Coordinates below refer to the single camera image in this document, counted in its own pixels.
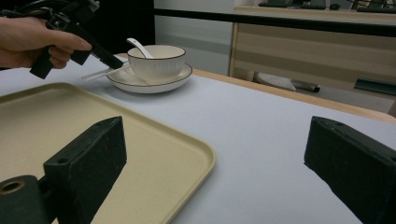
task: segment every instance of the wooden cabinet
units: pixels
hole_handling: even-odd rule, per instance
[[[248,12],[248,9],[254,15],[283,15],[300,20],[307,19],[307,13],[312,11],[237,7],[235,12]],[[319,10],[310,20],[396,25],[396,15],[367,17],[367,13],[357,12],[350,13],[349,17],[346,13],[339,15],[342,17]],[[357,90],[355,85],[359,78],[396,85],[396,37],[235,23],[230,66],[231,77],[251,80],[252,71],[256,71],[395,99],[395,95]]]

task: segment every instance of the white table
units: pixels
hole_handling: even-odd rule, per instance
[[[105,68],[90,57],[83,66],[52,70],[45,80],[28,69],[1,71],[0,95],[67,82],[207,142],[217,153],[215,169],[174,223],[360,223],[304,166],[310,120],[336,119],[396,148],[394,124],[206,77],[147,95],[120,91],[105,77],[80,79]]]

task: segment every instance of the spoon handle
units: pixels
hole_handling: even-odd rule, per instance
[[[135,45],[141,52],[142,54],[146,57],[146,58],[150,58],[152,59],[153,57],[151,56],[151,54],[149,54],[149,52],[145,49],[145,47],[143,47],[143,45],[141,45],[139,43],[139,41],[133,39],[133,38],[127,38],[126,41],[130,44]]]
[[[81,79],[83,79],[84,81],[91,81],[91,80],[97,79],[99,77],[105,77],[105,76],[111,75],[113,73],[119,72],[120,70],[124,69],[127,66],[129,66],[129,64],[128,64],[128,62],[125,62],[121,68],[117,68],[117,69],[108,68],[106,70],[102,70],[102,71],[95,72],[95,73],[89,74],[87,76],[81,77]]]

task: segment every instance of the beige tray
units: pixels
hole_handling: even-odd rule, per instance
[[[50,84],[0,97],[0,182],[44,161],[95,122],[122,116],[128,161],[93,223],[168,223],[211,172],[208,144],[80,90]]]

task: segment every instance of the floor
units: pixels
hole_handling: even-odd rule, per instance
[[[319,86],[318,92],[314,92],[313,88],[309,90],[306,85],[299,85],[299,82],[290,81],[288,78],[284,77],[273,77],[270,75],[265,75],[265,80],[257,79],[257,74],[255,74],[255,80],[261,84],[276,86],[280,85],[281,89],[289,89],[291,91],[297,91],[299,93],[316,96],[319,98],[332,100],[335,102],[355,105],[367,109],[372,109],[384,113],[388,113],[393,105],[394,100],[385,99],[376,96],[370,96],[367,94],[361,94],[353,91],[343,91],[335,88],[330,88],[326,86]]]

